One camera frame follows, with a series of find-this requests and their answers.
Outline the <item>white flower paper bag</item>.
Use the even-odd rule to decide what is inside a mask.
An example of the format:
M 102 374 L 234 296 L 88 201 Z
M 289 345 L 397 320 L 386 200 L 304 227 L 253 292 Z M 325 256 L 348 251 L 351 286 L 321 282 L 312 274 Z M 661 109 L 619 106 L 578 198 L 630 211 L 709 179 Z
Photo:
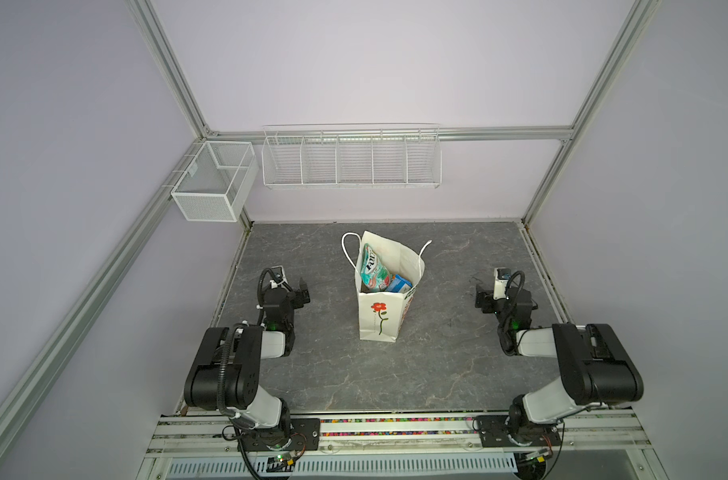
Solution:
M 365 244 L 370 244 L 376 250 L 392 274 L 406 278 L 413 284 L 413 288 L 405 294 L 365 292 L 360 278 L 362 250 Z M 430 242 L 426 242 L 420 251 L 415 251 L 402 243 L 370 231 L 363 234 L 355 232 L 343 234 L 341 247 L 354 269 L 359 338 L 362 341 L 396 342 L 417 286 L 425 275 L 423 254 L 430 245 Z

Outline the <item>blue m&m's candy packet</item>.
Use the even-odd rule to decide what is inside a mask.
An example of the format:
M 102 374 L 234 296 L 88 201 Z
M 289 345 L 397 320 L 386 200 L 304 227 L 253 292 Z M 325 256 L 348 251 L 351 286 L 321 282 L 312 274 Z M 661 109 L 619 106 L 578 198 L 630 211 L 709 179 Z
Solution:
M 412 288 L 413 284 L 409 280 L 398 274 L 392 274 L 389 277 L 389 283 L 385 291 L 388 293 L 405 294 Z

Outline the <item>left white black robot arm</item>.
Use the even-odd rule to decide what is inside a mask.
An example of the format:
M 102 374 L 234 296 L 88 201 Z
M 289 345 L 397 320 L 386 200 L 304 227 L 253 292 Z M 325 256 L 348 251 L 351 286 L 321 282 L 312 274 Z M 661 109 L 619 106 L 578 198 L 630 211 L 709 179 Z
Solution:
M 282 266 L 264 269 L 257 285 L 257 320 L 206 330 L 184 384 L 185 404 L 225 417 L 233 429 L 228 438 L 246 447 L 289 447 L 294 429 L 288 404 L 260 385 L 261 365 L 291 354 L 295 312 L 309 302 L 305 281 L 295 288 Z

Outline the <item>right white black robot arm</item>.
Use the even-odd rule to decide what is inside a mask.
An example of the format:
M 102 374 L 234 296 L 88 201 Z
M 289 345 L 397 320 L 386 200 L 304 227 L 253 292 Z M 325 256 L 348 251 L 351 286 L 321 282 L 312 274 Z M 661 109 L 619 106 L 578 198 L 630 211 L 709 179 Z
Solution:
M 505 419 L 481 417 L 481 431 L 529 446 L 553 440 L 557 425 L 568 417 L 641 400 L 641 373 L 614 329 L 608 324 L 572 323 L 534 327 L 532 313 L 539 305 L 525 284 L 523 271 L 497 268 L 490 287 L 476 286 L 475 307 L 496 317 L 504 354 L 554 359 L 559 376 L 515 397 Z

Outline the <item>white mesh box basket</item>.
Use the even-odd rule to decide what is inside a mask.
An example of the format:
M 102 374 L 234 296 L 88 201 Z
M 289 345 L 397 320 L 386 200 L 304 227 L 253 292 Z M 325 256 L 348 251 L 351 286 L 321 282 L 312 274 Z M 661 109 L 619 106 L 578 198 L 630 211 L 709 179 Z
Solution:
M 252 143 L 204 141 L 175 183 L 172 198 L 187 221 L 239 222 L 258 172 Z

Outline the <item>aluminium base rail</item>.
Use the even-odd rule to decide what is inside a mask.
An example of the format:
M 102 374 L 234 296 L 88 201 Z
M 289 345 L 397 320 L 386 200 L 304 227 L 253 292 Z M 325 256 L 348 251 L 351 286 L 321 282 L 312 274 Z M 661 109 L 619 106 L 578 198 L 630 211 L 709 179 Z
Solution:
M 502 411 L 310 413 L 285 447 L 193 409 L 159 420 L 140 479 L 665 479 L 636 414 L 594 410 L 510 438 Z

